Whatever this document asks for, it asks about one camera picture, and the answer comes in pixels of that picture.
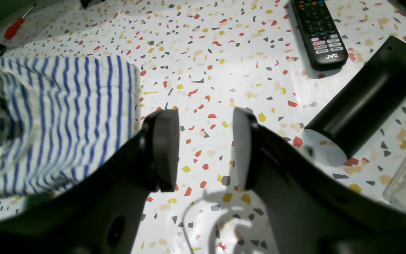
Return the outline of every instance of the red screwdriver handle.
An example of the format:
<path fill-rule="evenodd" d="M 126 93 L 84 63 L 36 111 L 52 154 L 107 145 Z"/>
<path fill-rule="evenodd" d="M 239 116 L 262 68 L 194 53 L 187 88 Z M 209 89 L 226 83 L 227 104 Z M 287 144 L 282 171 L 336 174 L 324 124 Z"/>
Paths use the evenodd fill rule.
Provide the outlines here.
<path fill-rule="evenodd" d="M 11 25 L 7 29 L 4 37 L 6 37 L 6 39 L 11 39 L 17 33 L 18 29 L 20 28 L 21 24 L 23 24 L 23 22 L 24 22 L 23 18 L 18 18 L 15 21 L 15 23 L 13 23 L 13 25 Z"/>

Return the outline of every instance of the jvc logo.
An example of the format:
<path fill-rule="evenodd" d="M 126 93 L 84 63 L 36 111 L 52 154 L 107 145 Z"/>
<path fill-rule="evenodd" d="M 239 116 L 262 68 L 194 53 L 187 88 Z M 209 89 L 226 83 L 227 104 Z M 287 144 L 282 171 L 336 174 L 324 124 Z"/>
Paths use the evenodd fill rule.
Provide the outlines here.
<path fill-rule="evenodd" d="M 338 54 L 331 54 L 331 55 L 328 55 L 325 59 L 337 58 L 337 57 L 338 57 Z"/>

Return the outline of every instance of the striped cloth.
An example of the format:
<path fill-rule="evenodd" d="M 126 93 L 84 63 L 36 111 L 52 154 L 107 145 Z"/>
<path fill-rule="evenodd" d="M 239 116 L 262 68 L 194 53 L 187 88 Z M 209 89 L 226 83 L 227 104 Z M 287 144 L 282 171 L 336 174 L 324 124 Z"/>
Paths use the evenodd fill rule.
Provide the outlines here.
<path fill-rule="evenodd" d="M 64 191 L 133 135 L 138 69 L 119 56 L 0 58 L 0 197 Z"/>

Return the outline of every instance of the black remote control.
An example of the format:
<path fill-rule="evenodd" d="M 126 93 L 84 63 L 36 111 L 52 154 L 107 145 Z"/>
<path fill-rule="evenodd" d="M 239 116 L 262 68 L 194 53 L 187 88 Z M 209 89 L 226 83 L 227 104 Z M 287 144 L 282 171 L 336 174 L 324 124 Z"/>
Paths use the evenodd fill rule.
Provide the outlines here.
<path fill-rule="evenodd" d="M 324 0 L 290 0 L 308 52 L 316 71 L 341 68 L 348 58 Z"/>

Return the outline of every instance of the black cylindrical object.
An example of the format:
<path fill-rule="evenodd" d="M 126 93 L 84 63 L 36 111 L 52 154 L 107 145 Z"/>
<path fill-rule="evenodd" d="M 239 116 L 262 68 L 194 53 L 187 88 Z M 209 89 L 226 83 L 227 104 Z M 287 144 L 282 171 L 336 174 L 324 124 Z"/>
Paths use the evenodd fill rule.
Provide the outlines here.
<path fill-rule="evenodd" d="M 351 158 L 406 97 L 406 43 L 390 36 L 306 126 Z"/>

